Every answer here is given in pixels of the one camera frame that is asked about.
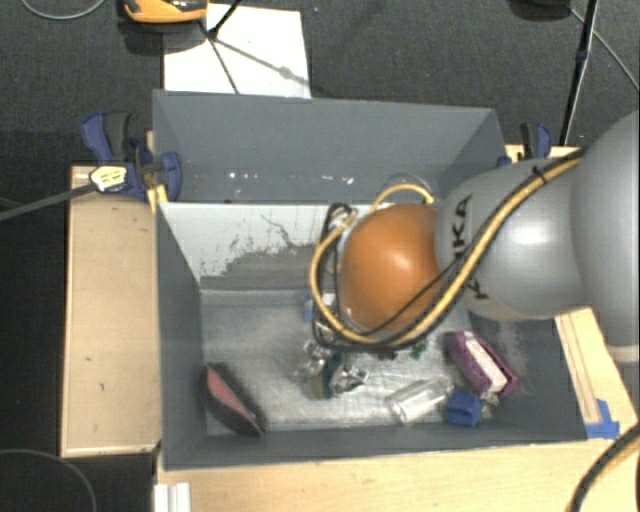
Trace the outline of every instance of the wooden table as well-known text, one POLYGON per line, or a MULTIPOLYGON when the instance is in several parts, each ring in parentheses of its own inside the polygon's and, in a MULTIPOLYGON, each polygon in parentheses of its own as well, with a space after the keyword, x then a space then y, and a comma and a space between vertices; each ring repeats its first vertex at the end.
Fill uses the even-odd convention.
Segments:
MULTIPOLYGON (((74 168, 73 186, 86 182, 74 168)), ((61 455, 150 452, 161 438, 153 216, 120 196, 70 206, 61 455)), ((606 400, 624 431, 636 422, 590 310, 557 320, 583 414, 606 400)), ((560 511, 610 441, 165 473, 188 482, 192 510, 560 511)), ((634 510, 636 457, 584 510, 634 510)))

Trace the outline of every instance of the blue tape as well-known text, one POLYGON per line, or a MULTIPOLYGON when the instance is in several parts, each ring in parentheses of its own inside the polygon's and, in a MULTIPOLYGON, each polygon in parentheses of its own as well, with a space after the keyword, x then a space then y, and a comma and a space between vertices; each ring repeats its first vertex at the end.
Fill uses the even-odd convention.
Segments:
POLYGON ((600 423, 585 425, 589 439, 617 439, 620 436, 620 422, 611 419, 609 406, 604 400, 596 398, 600 410, 600 423))

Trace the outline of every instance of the black object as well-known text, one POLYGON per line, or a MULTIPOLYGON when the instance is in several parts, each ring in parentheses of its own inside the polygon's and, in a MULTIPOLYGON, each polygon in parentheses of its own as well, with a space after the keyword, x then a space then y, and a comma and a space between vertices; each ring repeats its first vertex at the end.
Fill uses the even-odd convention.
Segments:
POLYGON ((66 192, 61 192, 60 194, 54 194, 52 196, 45 197, 44 199, 34 201, 33 203, 16 206, 0 213, 0 222, 11 219, 13 217, 17 217, 19 215, 23 215, 25 213, 40 210, 41 208, 46 208, 47 206, 52 206, 63 201, 70 201, 75 197, 80 197, 90 192, 95 192, 95 190, 96 186, 93 183, 89 183, 88 185, 83 185, 82 187, 74 188, 71 190, 67 190, 66 192))
POLYGON ((234 0, 234 2, 231 4, 231 7, 229 7, 227 12, 224 13, 224 16, 220 19, 220 21, 216 24, 216 26, 213 27, 211 30, 209 30, 209 38, 211 40, 215 41, 215 39, 218 37, 218 32, 222 28, 222 25, 224 25, 227 22, 227 20, 231 18, 231 15, 238 8, 238 6, 240 5, 240 2, 242 2, 242 0, 234 0))
POLYGON ((225 427, 241 436, 260 437, 265 417, 224 363, 207 363, 198 383, 200 399, 225 427))
POLYGON ((75 465, 35 450, 0 450, 1 510, 97 512, 89 479, 75 465))
POLYGON ((527 21, 555 21, 569 16, 571 0, 509 0, 518 18, 527 21))
POLYGON ((584 73, 587 69, 587 60, 591 53, 591 43, 593 42, 597 8, 598 0, 589 0, 589 3, 587 4, 587 12, 584 17, 582 36, 580 37, 580 46, 578 46, 578 51, 576 53, 576 65, 573 70, 573 81, 571 82, 569 100, 567 101, 567 109, 564 114, 562 131, 560 132, 561 146, 566 146, 567 140, 569 139, 569 130, 571 129, 571 123, 573 122, 573 116, 578 103, 578 94, 582 87, 584 73))

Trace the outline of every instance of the blue object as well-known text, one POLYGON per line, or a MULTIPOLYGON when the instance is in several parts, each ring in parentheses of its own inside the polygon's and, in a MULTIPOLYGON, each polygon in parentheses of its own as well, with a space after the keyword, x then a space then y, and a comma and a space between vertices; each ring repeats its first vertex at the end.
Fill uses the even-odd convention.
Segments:
POLYGON ((538 147, 536 149, 536 158, 548 158, 551 154, 551 147, 553 146, 553 139, 551 137, 551 130, 544 124, 538 123, 536 125, 538 131, 538 147))
POLYGON ((511 165, 513 160, 511 160, 510 156, 502 155, 498 158, 498 167, 506 167, 507 165, 511 165))
POLYGON ((129 114, 105 114, 102 111, 91 114, 82 122, 82 140, 95 155, 98 165, 117 163, 127 169, 127 185, 103 193, 117 193, 145 202, 148 187, 144 175, 153 174, 154 183, 164 184, 167 198, 176 201, 182 187, 182 167, 177 153, 163 153, 160 162, 154 162, 153 154, 144 142, 129 140, 128 124, 129 114), (129 158, 131 152, 135 153, 135 163, 131 161, 133 158, 129 158))
POLYGON ((304 308, 304 321, 311 323, 313 320, 313 295, 311 291, 306 290, 302 295, 302 306, 304 308))
POLYGON ((447 404, 447 421, 455 425, 475 427, 482 419, 482 402, 472 393, 454 392, 447 404))
POLYGON ((609 406, 604 400, 596 398, 600 410, 600 423, 585 425, 589 439, 617 439, 620 436, 620 422, 611 419, 609 406))

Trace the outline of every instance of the orange ball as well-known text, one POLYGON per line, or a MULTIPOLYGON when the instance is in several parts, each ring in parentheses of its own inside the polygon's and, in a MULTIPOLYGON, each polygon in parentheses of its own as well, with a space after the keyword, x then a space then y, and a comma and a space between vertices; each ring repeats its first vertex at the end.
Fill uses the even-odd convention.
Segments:
POLYGON ((425 310, 441 282, 407 304, 440 269, 435 255, 437 213, 420 204, 396 204, 361 220, 345 242, 338 276, 343 313, 377 329, 406 307, 384 331, 403 329, 425 310))

